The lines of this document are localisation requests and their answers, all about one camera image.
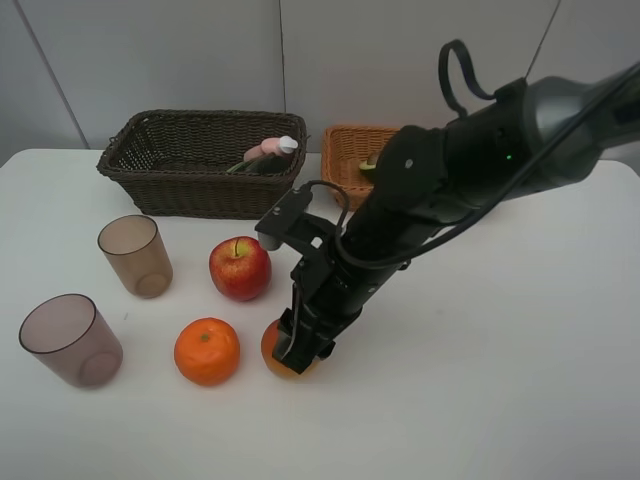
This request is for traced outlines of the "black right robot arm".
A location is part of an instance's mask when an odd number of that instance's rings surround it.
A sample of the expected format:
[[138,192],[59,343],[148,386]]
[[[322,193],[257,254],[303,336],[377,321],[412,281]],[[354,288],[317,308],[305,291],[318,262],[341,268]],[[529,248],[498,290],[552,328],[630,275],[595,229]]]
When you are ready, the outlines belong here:
[[605,150],[638,138],[637,67],[593,84],[517,81],[491,106],[442,129],[400,129],[382,150],[371,193],[336,222],[307,213],[311,183],[289,192],[260,227],[263,238],[301,256],[273,358],[304,372],[413,259],[505,200],[583,181]]

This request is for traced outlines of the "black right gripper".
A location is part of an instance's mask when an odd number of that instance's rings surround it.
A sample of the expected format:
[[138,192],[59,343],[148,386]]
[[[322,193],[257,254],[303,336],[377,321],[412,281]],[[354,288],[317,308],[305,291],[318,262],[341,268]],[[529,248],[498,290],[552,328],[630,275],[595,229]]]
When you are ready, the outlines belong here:
[[334,339],[360,316],[364,304],[406,262],[386,269],[363,269],[341,259],[330,235],[316,248],[313,236],[289,239],[301,254],[292,272],[294,304],[276,322],[272,357],[297,374],[327,358]]

